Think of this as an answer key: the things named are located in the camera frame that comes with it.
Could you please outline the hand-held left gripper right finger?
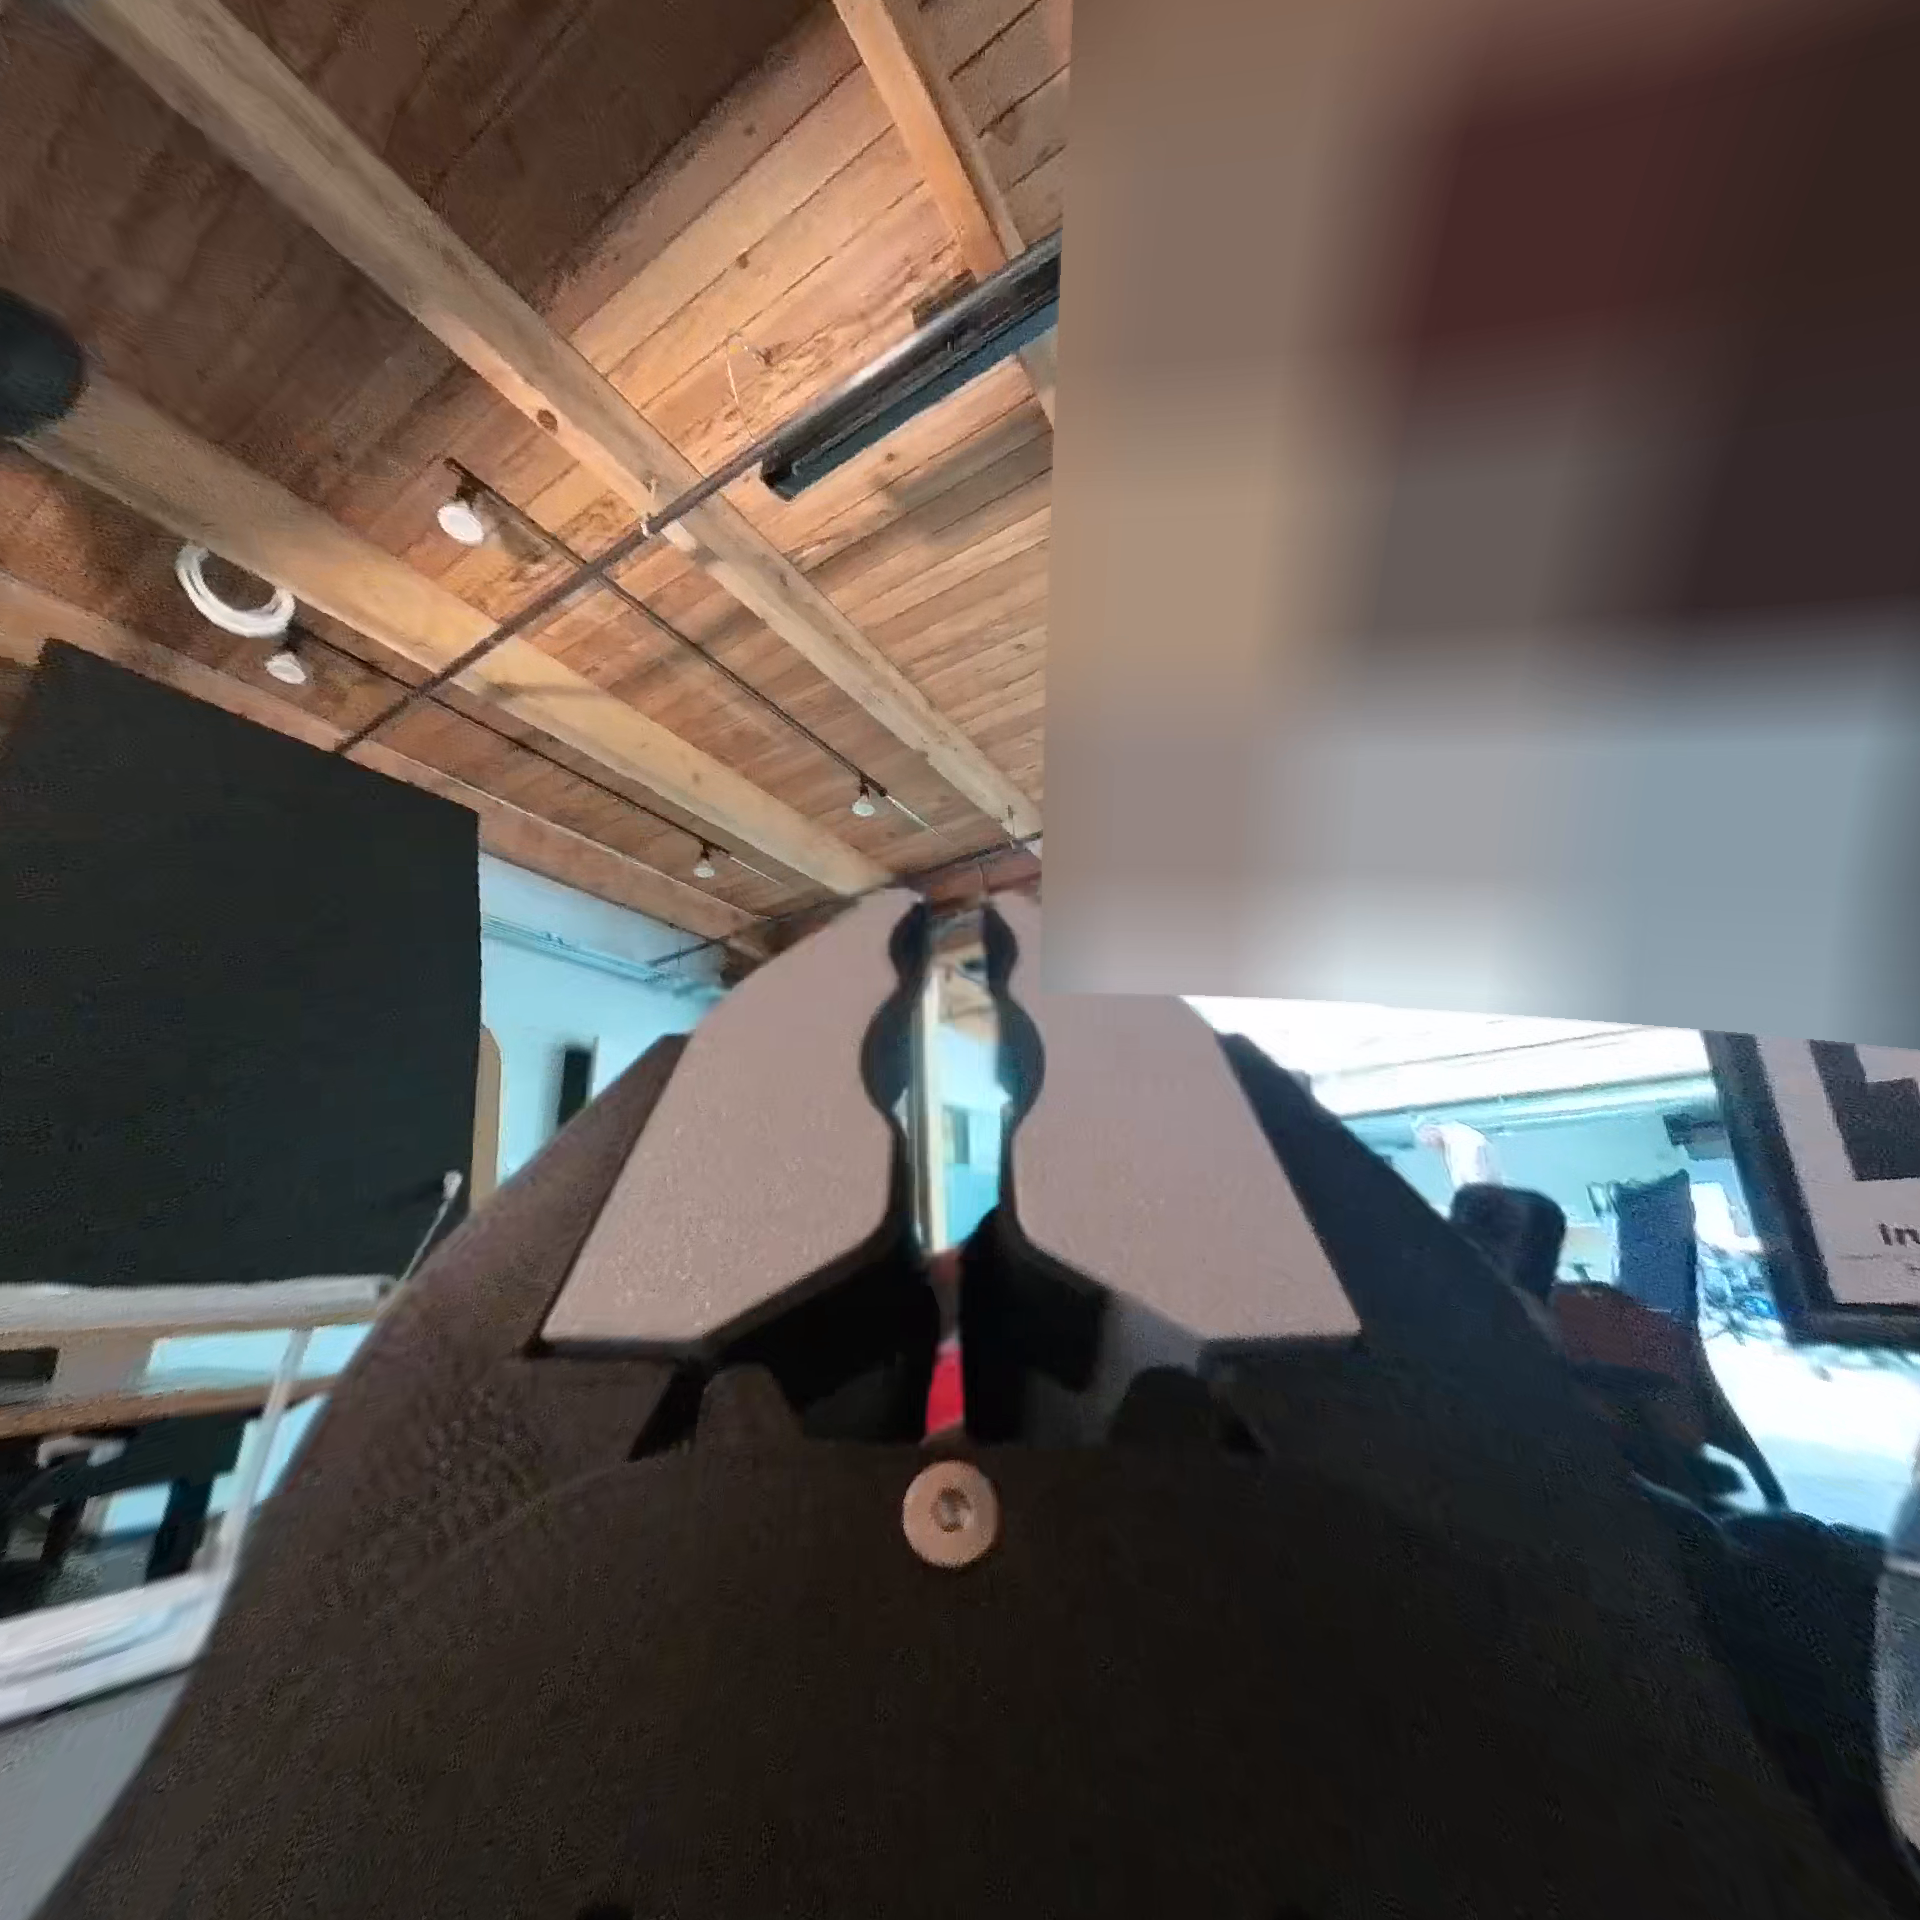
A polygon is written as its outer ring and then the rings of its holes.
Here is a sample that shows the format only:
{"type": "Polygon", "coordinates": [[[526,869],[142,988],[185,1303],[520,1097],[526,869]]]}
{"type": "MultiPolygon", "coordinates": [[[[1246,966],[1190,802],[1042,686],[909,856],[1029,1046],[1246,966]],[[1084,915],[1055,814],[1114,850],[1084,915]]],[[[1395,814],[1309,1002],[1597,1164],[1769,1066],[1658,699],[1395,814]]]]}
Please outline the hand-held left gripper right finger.
{"type": "Polygon", "coordinates": [[[1096,1443],[1140,1374],[1352,1347],[1359,1315],[1216,1031],[1042,981],[1042,911],[981,918],[1012,1097],[978,1228],[978,1441],[1096,1443]]]}

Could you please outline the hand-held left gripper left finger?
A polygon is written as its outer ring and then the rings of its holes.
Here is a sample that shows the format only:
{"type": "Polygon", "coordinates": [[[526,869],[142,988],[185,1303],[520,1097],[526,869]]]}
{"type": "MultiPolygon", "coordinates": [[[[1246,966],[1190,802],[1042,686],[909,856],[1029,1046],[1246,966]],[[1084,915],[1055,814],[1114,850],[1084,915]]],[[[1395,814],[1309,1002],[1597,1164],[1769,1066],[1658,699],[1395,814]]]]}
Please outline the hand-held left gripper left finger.
{"type": "Polygon", "coordinates": [[[914,1222],[932,918],[884,890],[686,1039],[540,1331],[559,1352],[714,1358],[914,1222]]]}

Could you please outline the black office chair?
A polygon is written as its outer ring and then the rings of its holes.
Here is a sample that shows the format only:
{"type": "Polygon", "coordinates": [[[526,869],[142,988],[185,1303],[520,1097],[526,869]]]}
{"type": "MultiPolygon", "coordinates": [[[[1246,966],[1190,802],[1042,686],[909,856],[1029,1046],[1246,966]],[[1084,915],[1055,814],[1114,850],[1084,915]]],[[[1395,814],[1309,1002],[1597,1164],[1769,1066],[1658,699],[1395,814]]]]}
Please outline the black office chair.
{"type": "Polygon", "coordinates": [[[1450,1221],[1526,1303],[1552,1307],[1570,1236],[1570,1221],[1552,1195],[1526,1187],[1465,1185],[1452,1194],[1450,1221]]]}
{"type": "Polygon", "coordinates": [[[1616,1285],[1649,1312],[1698,1328],[1698,1210],[1686,1169],[1610,1191],[1616,1285]]]}

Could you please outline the black lighting track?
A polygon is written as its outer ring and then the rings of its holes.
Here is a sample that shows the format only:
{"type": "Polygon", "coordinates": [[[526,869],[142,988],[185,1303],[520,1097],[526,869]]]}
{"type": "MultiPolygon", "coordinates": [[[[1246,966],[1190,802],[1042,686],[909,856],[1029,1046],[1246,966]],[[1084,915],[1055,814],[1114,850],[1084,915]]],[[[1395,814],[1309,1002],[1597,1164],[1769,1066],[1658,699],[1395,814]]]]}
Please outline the black lighting track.
{"type": "MultiPolygon", "coordinates": [[[[443,456],[443,469],[452,474],[452,484],[455,484],[452,492],[468,489],[468,492],[480,496],[486,501],[492,519],[504,516],[504,526],[517,529],[517,538],[511,538],[508,547],[517,547],[517,541],[522,541],[522,543],[531,541],[531,543],[538,543],[543,550],[546,559],[568,562],[577,571],[589,563],[589,559],[572,543],[568,543],[562,535],[546,529],[535,514],[520,508],[508,492],[496,489],[492,481],[486,481],[480,472],[468,469],[462,459],[443,456]]],[[[826,736],[820,736],[796,712],[783,708],[771,692],[763,692],[750,677],[744,677],[710,644],[692,638],[677,623],[672,623],[666,614],[659,614],[648,601],[638,598],[638,590],[626,587],[614,575],[596,580],[596,581],[590,581],[590,587],[613,595],[648,630],[654,630],[659,638],[666,638],[684,656],[702,663],[726,686],[730,686],[738,695],[744,695],[763,717],[771,717],[783,730],[795,735],[815,754],[826,757],[836,771],[851,777],[857,783],[857,787],[860,787],[860,783],[868,783],[871,787],[877,787],[884,794],[881,808],[894,812],[900,820],[914,824],[918,833],[929,833],[929,836],[939,838],[944,844],[954,847],[953,836],[944,827],[932,824],[909,802],[905,802],[897,794],[893,794],[884,783],[868,777],[865,766],[860,766],[851,754],[836,750],[826,736]]]]}
{"type": "MultiPolygon", "coordinates": [[[[343,644],[307,620],[295,620],[294,644],[312,666],[312,686],[298,686],[303,701],[340,735],[353,735],[417,683],[397,656],[370,644],[343,644]]],[[[420,705],[349,754],[368,765],[373,751],[446,774],[498,802],[730,897],[771,900],[796,890],[786,869],[763,866],[753,850],[726,841],[638,783],[595,766],[577,750],[461,690],[443,692],[438,705],[420,705]],[[702,844],[718,850],[718,878],[710,882],[692,878],[702,844]]]]}

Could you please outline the black acoustic panel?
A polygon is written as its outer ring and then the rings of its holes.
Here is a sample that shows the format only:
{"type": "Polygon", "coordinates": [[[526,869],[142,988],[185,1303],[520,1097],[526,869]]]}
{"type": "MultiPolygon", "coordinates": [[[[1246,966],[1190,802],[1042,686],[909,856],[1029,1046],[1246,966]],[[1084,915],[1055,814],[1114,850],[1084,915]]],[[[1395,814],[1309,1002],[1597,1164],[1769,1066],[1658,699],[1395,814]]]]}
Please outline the black acoustic panel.
{"type": "Polygon", "coordinates": [[[3,1282],[399,1277],[468,1173],[477,820],[48,644],[3,739],[3,1282]]]}

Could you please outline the white metal stand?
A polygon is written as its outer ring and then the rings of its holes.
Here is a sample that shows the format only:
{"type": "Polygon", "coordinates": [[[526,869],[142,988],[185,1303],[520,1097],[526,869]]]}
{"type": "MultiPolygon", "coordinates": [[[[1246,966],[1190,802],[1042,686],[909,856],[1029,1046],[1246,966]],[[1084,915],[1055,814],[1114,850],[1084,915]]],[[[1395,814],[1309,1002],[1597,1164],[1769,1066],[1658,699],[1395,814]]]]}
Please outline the white metal stand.
{"type": "MultiPolygon", "coordinates": [[[[420,1248],[399,1277],[307,1277],[243,1285],[6,1285],[3,1401],[75,1401],[177,1379],[243,1374],[328,1382],[307,1371],[316,1334],[364,1331],[437,1248],[462,1204],[465,1178],[449,1173],[420,1248]]],[[[255,1510],[289,1415],[270,1410],[243,1468],[216,1486],[195,1571],[103,1599],[60,1601],[3,1619],[3,1726],[185,1674],[225,1610],[255,1510]]]]}

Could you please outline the thin black ceiling rod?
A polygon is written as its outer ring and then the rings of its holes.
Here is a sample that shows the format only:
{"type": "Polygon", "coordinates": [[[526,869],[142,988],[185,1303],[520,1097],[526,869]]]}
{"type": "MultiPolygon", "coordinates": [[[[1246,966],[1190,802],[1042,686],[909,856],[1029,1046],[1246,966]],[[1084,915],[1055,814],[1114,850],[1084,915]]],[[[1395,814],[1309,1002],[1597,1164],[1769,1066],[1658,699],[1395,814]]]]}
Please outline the thin black ceiling rod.
{"type": "Polygon", "coordinates": [[[596,595],[590,581],[605,580],[622,572],[625,563],[631,563],[635,556],[641,556],[651,543],[663,541],[668,532],[677,532],[686,516],[695,508],[704,508],[717,496],[718,484],[698,484],[695,489],[677,496],[666,508],[648,511],[626,535],[622,535],[613,547],[605,547],[596,559],[589,559],[584,568],[571,568],[562,580],[550,581],[535,601],[528,601],[522,610],[517,610],[511,619],[492,626],[480,642],[474,642],[465,654],[461,654],[455,663],[437,668],[426,681],[410,686],[397,701],[383,708],[373,720],[368,720],[361,729],[347,735],[337,745],[335,754],[347,757],[349,751],[370,745],[377,735],[385,729],[397,724],[404,717],[417,709],[420,705],[438,705],[443,692],[455,683],[461,683],[468,672],[480,668],[480,663],[492,660],[501,647],[508,647],[513,638],[531,636],[538,626],[543,626],[550,619],[559,613],[571,610],[589,595],[596,595]]]}

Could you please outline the black linear light fixture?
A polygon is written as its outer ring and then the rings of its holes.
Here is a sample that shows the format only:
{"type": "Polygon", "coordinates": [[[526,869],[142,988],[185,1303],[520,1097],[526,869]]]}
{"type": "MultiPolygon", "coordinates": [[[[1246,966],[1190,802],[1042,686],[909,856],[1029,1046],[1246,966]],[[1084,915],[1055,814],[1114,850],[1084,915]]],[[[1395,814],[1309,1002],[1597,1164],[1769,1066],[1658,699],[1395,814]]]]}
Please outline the black linear light fixture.
{"type": "Polygon", "coordinates": [[[762,486],[775,499],[815,489],[909,422],[1052,338],[1058,306],[1055,229],[783,423],[759,456],[762,486]]]}

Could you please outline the black dome speaker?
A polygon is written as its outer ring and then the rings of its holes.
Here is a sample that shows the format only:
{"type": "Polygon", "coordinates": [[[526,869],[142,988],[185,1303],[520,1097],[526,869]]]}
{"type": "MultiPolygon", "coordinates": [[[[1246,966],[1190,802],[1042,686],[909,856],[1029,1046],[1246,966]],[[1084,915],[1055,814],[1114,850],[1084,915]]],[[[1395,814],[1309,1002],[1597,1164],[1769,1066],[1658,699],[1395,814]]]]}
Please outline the black dome speaker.
{"type": "Polygon", "coordinates": [[[3,440],[21,441],[60,423],[85,387],[79,338],[55,314],[3,289],[3,440]]]}

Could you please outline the wooden desk with black frame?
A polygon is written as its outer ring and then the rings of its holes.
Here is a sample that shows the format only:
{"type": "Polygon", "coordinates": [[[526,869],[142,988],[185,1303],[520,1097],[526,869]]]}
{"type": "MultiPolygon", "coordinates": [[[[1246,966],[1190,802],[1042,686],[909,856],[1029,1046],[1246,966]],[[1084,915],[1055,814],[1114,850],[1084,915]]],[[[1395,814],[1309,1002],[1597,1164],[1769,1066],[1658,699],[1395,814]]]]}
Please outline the wooden desk with black frame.
{"type": "Polygon", "coordinates": [[[128,1495],[164,1495],[142,1585],[195,1571],[216,1488],[243,1468],[252,1432],[267,1435],[270,1410],[298,1410],[328,1388],[203,1374],[75,1401],[6,1401],[3,1619],[60,1605],[88,1510],[128,1495]]]}

